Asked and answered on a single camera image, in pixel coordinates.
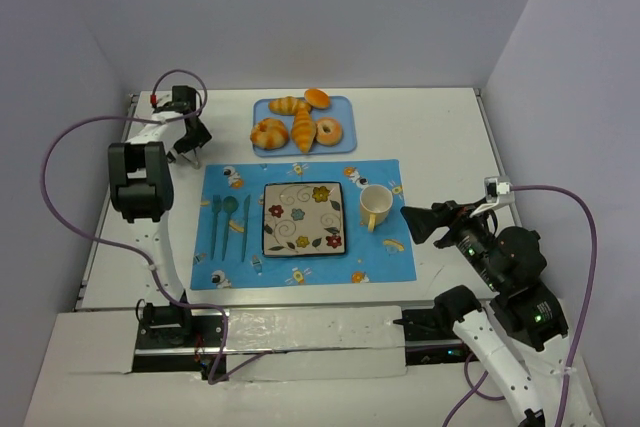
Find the metal serving tongs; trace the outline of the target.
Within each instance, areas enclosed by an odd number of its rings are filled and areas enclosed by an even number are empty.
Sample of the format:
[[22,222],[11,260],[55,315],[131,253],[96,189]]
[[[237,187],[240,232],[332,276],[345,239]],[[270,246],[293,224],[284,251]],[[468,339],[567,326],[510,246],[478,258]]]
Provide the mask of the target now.
[[175,148],[172,148],[167,153],[167,160],[170,163],[176,163],[177,165],[190,166],[191,168],[196,170],[198,170],[201,167],[201,163],[198,158],[196,149],[179,152]]

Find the long striped croissant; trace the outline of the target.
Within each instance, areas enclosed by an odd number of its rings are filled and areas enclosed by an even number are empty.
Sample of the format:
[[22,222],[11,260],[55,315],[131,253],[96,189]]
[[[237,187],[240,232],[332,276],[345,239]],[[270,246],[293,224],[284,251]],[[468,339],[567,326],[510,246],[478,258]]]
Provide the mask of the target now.
[[295,114],[290,136],[300,152],[310,152],[316,137],[316,123],[310,112],[298,111]]

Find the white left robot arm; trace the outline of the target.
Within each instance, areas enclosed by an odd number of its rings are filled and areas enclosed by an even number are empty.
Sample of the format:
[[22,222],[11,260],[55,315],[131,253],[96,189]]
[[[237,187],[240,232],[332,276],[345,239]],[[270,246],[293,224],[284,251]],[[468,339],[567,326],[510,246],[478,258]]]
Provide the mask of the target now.
[[211,134],[197,115],[204,105],[190,86],[171,89],[160,105],[150,98],[153,115],[139,133],[107,150],[110,201],[131,227],[134,244],[149,272],[151,287],[166,301],[149,300],[135,309],[139,349],[182,346],[193,336],[186,288],[179,279],[169,238],[169,212],[175,192],[169,164],[175,157],[204,146]]

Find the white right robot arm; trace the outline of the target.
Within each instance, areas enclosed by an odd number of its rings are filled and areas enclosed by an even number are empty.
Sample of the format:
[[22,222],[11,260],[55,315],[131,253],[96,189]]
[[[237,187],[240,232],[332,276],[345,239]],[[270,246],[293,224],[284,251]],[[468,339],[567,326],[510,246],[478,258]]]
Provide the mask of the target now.
[[429,208],[405,206],[412,240],[438,229],[438,249],[456,248],[493,292],[487,305],[467,286],[440,293],[432,309],[436,328],[460,339],[505,398],[519,426],[599,426],[587,386],[574,366],[577,328],[543,283],[547,262],[534,230],[510,226],[494,233],[491,211],[454,201]]

